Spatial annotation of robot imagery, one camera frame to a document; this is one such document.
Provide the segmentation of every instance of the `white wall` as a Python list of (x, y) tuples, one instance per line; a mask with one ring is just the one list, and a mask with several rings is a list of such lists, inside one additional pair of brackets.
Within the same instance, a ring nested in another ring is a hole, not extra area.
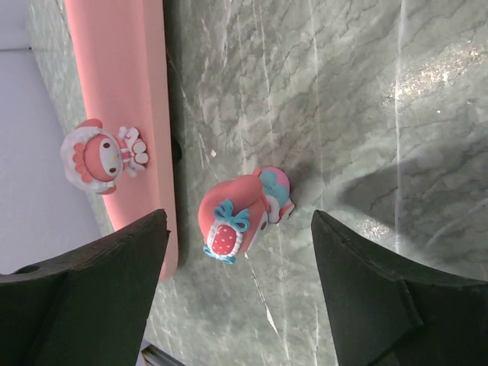
[(100, 237), (85, 194), (66, 180), (63, 133), (26, 48), (25, 0), (0, 0), (0, 273)]
[(27, 0), (0, 0), (0, 50), (29, 47), (26, 17)]

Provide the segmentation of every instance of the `figurine head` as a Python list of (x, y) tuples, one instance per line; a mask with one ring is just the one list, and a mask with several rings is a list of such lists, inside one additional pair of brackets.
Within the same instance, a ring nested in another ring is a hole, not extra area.
[(212, 258), (233, 264), (261, 239), (268, 226), (268, 204), (262, 183), (255, 175), (243, 175), (211, 188), (198, 211), (204, 251)]
[(99, 120), (86, 120), (72, 131), (61, 146), (66, 177), (76, 187), (110, 194), (124, 168), (115, 137), (102, 130)]

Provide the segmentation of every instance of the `figurine hand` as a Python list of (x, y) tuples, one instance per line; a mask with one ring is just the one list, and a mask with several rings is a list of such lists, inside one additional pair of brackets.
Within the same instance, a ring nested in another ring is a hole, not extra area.
[(135, 127), (131, 127), (127, 130), (124, 136), (124, 142), (129, 149), (132, 149), (132, 145), (139, 139), (139, 131)]
[(149, 161), (147, 146), (141, 139), (137, 139), (132, 145), (132, 155), (129, 165), (137, 171), (144, 170), (144, 165)]
[(127, 127), (121, 126), (119, 128), (119, 134), (117, 135), (117, 137), (123, 140), (125, 135), (127, 135), (127, 131), (128, 131)]

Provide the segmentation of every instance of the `red strawberry pattern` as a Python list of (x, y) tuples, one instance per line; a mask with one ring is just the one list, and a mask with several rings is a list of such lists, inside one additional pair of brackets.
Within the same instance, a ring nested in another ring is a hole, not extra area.
[(229, 225), (219, 225), (213, 238), (212, 251), (218, 255), (229, 255), (236, 245), (236, 231)]

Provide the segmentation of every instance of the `pink figurine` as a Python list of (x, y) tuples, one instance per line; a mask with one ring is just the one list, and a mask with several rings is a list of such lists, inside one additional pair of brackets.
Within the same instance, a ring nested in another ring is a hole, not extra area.
[(137, 128), (121, 127), (113, 136), (97, 119), (86, 120), (61, 146), (66, 177), (76, 187), (98, 194), (114, 193), (122, 171), (135, 177), (149, 157)]
[(261, 239), (269, 223), (286, 220), (294, 207), (288, 177), (272, 166), (219, 183), (198, 210), (205, 253), (233, 264), (236, 254)]

